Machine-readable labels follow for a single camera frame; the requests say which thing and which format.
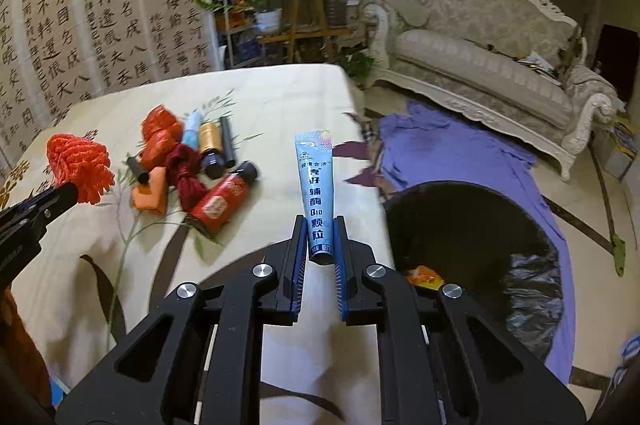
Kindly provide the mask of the orange plastic bag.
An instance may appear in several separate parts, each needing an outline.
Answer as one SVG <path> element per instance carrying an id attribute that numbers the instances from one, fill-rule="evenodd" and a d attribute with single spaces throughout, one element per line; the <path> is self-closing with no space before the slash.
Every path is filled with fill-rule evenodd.
<path id="1" fill-rule="evenodd" d="M 444 279 L 433 269 L 425 266 L 418 266 L 409 270 L 405 274 L 406 280 L 414 285 L 438 291 L 444 284 Z"/>

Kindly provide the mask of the gold bottle black cap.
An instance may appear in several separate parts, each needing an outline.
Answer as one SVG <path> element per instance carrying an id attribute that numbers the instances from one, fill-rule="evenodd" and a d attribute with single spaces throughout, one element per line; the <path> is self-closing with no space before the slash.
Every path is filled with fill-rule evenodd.
<path id="1" fill-rule="evenodd" d="M 201 153 L 201 170 L 209 179 L 215 180 L 226 172 L 226 159 L 220 129 L 214 122 L 203 122 L 198 130 Z"/>

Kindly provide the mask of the calligraphy screen panel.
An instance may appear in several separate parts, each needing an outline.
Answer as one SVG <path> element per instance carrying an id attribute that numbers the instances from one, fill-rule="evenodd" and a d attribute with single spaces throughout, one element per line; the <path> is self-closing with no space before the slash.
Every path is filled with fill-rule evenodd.
<path id="1" fill-rule="evenodd" d="M 70 108 L 220 70 L 203 0 L 1 0 L 1 164 Z"/>

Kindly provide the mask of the red bottle black cap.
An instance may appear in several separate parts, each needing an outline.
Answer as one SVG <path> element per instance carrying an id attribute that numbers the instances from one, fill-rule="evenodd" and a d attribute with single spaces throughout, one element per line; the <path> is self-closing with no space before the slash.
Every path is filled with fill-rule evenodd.
<path id="1" fill-rule="evenodd" d="M 205 234 L 217 233 L 247 199 L 258 176 L 249 160 L 226 174 L 190 211 L 194 225 Z"/>

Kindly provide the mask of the wooden plant stand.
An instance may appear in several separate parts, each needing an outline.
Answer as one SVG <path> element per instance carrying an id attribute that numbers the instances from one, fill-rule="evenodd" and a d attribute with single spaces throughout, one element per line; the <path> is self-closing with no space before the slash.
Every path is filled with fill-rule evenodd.
<path id="1" fill-rule="evenodd" d="M 323 0 L 282 0 L 280 30 L 262 35 L 257 41 L 262 57 L 267 60 L 267 48 L 275 46 L 283 63 L 304 63 L 306 49 L 314 49 L 321 62 L 336 60 L 336 40 L 347 35 L 346 26 L 329 26 Z"/>

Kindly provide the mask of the thin black tube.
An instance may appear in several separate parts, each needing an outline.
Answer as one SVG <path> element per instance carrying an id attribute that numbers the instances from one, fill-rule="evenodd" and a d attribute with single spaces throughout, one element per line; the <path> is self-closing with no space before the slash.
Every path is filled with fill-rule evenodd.
<path id="1" fill-rule="evenodd" d="M 236 165 L 236 153 L 233 143 L 231 122 L 228 116 L 221 116 L 219 119 L 221 132 L 222 151 L 224 151 L 224 165 L 231 169 Z"/>

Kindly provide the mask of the light blue small tube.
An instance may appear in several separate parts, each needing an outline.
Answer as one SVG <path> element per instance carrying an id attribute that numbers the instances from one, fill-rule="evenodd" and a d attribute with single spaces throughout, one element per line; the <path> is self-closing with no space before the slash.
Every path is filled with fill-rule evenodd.
<path id="1" fill-rule="evenodd" d="M 183 127 L 181 143 L 192 148 L 193 151 L 200 149 L 200 128 L 203 122 L 203 114 L 194 110 L 186 119 Z"/>

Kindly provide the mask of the dark red satin cloth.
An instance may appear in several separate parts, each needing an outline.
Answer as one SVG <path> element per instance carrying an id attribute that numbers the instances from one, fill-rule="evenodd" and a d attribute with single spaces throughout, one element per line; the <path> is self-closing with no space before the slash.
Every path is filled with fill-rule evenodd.
<path id="1" fill-rule="evenodd" d="M 176 188 L 182 209 L 190 213 L 208 193 L 207 186 L 198 179 L 200 154 L 189 145 L 179 143 L 168 154 L 166 168 L 168 184 Z"/>

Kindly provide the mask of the red crumpled plastic wrapper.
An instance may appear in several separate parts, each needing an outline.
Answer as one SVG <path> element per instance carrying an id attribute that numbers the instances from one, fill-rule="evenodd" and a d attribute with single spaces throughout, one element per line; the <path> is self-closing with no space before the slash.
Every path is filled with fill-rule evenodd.
<path id="1" fill-rule="evenodd" d="M 182 139 L 183 122 L 159 105 L 146 115 L 141 129 L 144 141 L 140 157 L 142 167 L 147 171 L 164 167 L 168 154 Z"/>

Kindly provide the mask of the blue white printed tube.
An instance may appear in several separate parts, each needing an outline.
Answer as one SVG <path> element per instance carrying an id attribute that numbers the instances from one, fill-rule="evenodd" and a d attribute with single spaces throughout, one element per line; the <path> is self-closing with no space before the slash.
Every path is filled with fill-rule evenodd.
<path id="1" fill-rule="evenodd" d="M 333 145 L 328 130 L 297 133 L 294 138 L 300 192 L 308 228 L 309 260 L 317 265 L 334 261 Z"/>

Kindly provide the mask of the low green floor plant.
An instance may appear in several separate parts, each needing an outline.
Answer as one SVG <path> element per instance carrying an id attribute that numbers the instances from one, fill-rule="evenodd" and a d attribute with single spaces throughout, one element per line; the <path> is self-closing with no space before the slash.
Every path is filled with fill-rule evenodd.
<path id="1" fill-rule="evenodd" d="M 362 86 L 366 82 L 373 63 L 374 59 L 362 51 L 341 53 L 337 58 L 337 64 L 358 86 Z"/>

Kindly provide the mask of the red foam fruit net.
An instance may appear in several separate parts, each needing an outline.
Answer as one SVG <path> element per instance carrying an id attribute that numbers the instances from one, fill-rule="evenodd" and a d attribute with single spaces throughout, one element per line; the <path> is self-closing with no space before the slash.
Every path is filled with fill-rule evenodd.
<path id="1" fill-rule="evenodd" d="M 70 133 L 54 134 L 47 142 L 47 159 L 55 185 L 70 182 L 78 203 L 96 205 L 115 184 L 105 145 Z"/>

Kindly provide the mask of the purple cloth on floor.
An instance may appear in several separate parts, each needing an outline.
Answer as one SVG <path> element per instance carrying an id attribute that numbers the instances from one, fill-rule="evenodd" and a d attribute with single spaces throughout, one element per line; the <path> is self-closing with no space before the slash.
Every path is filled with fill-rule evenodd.
<path id="1" fill-rule="evenodd" d="M 532 176 L 536 156 L 518 143 L 438 108 L 414 101 L 407 108 L 406 115 L 390 114 L 378 121 L 385 179 L 398 190 L 438 180 L 487 186 L 520 205 L 558 250 L 563 314 L 544 364 L 568 383 L 576 327 L 570 250 Z"/>

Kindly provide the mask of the ornate white grey sofa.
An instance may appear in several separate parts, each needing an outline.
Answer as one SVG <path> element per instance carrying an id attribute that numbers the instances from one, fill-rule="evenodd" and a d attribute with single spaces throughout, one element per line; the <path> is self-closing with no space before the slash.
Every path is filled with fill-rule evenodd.
<path id="1" fill-rule="evenodd" d="M 615 88 L 586 64 L 576 21 L 550 0 L 359 0 L 374 59 L 366 84 L 408 90 L 553 157 L 570 180 Z M 560 80 L 518 63 L 536 51 Z"/>

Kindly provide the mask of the small orange paper piece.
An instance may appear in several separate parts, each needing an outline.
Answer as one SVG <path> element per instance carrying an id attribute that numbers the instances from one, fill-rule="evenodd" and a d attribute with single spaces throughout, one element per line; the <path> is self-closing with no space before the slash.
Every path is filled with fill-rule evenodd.
<path id="1" fill-rule="evenodd" d="M 131 203 L 137 210 L 165 215 L 167 210 L 168 183 L 165 167 L 155 167 L 150 172 L 147 184 L 138 184 L 132 189 Z"/>

